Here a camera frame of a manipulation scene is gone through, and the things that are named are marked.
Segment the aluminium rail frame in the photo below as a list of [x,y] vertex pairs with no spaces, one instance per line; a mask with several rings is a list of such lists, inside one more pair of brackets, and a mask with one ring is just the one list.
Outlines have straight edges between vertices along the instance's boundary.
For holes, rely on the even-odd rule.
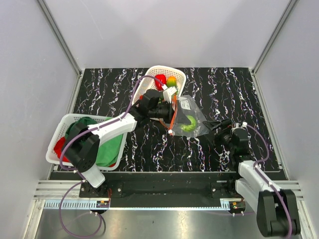
[[245,212],[235,203],[258,211],[259,192],[251,189],[245,180],[235,182],[212,177],[125,179],[118,175],[98,188],[76,180],[40,180],[23,238],[35,238],[44,209],[226,211],[230,216],[238,216]]

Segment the dark green cloth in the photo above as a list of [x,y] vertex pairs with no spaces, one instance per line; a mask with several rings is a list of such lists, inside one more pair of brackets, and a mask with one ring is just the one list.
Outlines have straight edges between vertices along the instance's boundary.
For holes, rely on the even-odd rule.
[[91,125],[91,124],[96,124],[97,122],[96,122],[94,119],[90,118],[90,117],[82,117],[82,118],[80,118],[78,121],[73,122],[73,123],[69,126],[69,128],[66,130],[65,136],[64,136],[65,139],[68,138],[68,136],[69,136],[70,131],[72,130],[72,128],[73,128],[74,126],[78,125],[79,123],[82,123],[82,124],[88,126],[88,125]]

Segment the left aluminium corner post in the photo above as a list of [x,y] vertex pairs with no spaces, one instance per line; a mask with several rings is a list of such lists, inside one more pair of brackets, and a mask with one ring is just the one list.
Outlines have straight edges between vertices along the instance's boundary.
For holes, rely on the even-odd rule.
[[53,35],[55,36],[56,40],[58,41],[62,51],[64,52],[67,60],[69,61],[70,65],[72,66],[75,74],[77,76],[80,76],[82,73],[82,70],[80,69],[78,63],[76,62],[73,54],[70,51],[70,48],[67,45],[67,42],[65,41],[58,24],[56,23],[56,20],[54,19],[53,14],[51,13],[47,3],[45,0],[36,0],[36,3],[38,4],[41,12],[43,13],[50,29],[53,32]]

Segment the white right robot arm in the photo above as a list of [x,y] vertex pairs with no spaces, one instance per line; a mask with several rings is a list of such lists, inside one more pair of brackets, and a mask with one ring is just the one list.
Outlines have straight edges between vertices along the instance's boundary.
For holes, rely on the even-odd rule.
[[262,160],[255,161],[250,153],[250,125],[246,122],[232,125],[230,119],[204,121],[214,135],[213,144],[223,145],[229,151],[229,160],[237,179],[226,185],[231,197],[242,196],[256,214],[257,226],[264,237],[296,236],[301,233],[297,199],[290,189],[283,189],[260,168]]

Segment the red cloth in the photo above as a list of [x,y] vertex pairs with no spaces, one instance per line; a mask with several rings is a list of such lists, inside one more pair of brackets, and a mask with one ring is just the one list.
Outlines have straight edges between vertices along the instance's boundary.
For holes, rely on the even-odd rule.
[[57,154],[58,158],[60,158],[60,156],[61,156],[62,147],[64,146],[65,141],[66,141],[65,137],[60,138],[53,148],[53,150]]

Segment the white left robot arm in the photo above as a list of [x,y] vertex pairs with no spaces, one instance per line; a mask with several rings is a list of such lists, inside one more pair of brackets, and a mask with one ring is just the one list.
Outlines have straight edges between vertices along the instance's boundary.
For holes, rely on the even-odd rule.
[[147,90],[143,96],[116,118],[98,124],[75,126],[69,133],[61,152],[73,165],[90,191],[96,197],[103,197],[108,190],[105,176],[96,165],[99,147],[107,141],[143,127],[151,119],[171,122],[177,107],[171,100],[175,98],[176,87],[163,87],[164,91]]

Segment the red fake pepper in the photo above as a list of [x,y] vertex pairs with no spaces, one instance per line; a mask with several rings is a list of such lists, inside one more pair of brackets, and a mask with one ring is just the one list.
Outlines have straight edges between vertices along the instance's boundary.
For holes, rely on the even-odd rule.
[[166,76],[164,74],[158,74],[158,75],[155,75],[155,77],[158,79],[158,81],[154,80],[157,90],[163,91],[161,83],[166,84]]

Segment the clear zip top bag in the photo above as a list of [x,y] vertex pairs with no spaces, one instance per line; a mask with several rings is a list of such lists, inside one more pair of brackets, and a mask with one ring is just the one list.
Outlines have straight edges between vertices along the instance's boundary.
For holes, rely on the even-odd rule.
[[173,113],[173,116],[173,122],[169,123],[160,119],[170,135],[197,138],[209,133],[209,129],[203,123],[206,117],[189,95],[177,98],[177,113]]

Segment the orange fake mango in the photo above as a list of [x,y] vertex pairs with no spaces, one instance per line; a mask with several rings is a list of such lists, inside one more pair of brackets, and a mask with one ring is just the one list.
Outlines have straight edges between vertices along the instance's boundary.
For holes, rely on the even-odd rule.
[[170,76],[166,80],[166,86],[167,87],[176,87],[177,86],[177,80],[175,76]]

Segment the aluminium corner post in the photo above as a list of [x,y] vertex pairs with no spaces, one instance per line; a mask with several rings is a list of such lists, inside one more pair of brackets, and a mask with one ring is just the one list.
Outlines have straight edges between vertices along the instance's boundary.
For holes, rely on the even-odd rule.
[[283,30],[286,22],[288,21],[290,15],[292,14],[293,10],[295,9],[296,5],[298,4],[298,0],[289,0],[281,17],[279,18],[274,30],[272,31],[270,38],[268,39],[264,49],[261,52],[256,64],[252,68],[252,73],[257,74],[258,70],[260,69],[261,65],[263,64],[264,60],[266,59],[268,53],[272,49],[274,43],[276,42],[279,34]]
[[53,32],[53,35],[55,36],[56,40],[58,41],[62,51],[64,52],[67,60],[69,61],[70,65],[72,66],[75,74],[77,76],[80,76],[82,73],[82,70],[80,69],[78,63],[76,62],[73,54],[70,51],[70,48],[67,45],[67,42],[65,41],[58,24],[56,23],[56,20],[54,19],[53,14],[51,13],[47,3],[45,0],[36,0],[36,3],[38,4],[41,12],[43,13],[50,29]]

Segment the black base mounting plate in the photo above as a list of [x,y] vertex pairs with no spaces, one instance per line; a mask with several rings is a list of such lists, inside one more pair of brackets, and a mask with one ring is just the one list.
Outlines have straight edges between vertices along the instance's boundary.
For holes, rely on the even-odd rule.
[[112,208],[219,207],[220,200],[243,202],[234,189],[234,172],[108,172],[106,181],[93,189],[80,187],[81,198],[111,197]]

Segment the white perforated plastic basket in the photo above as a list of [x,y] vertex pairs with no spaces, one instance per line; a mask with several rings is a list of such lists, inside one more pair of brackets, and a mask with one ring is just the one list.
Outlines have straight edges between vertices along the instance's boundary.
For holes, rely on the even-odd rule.
[[146,118],[143,116],[143,99],[151,99],[158,98],[158,102],[165,102],[163,100],[163,91],[157,90],[155,86],[154,80],[158,79],[155,75],[164,74],[166,79],[170,76],[175,76],[177,80],[177,93],[172,97],[171,103],[173,108],[173,113],[177,113],[177,98],[181,97],[181,93],[183,91],[186,75],[176,68],[168,67],[168,66],[152,66],[150,67],[146,74],[139,78],[139,82],[137,83],[136,88],[134,89],[134,93],[130,102],[130,109],[127,112],[127,116],[132,117],[136,122],[143,122],[151,120],[160,120],[153,118]]

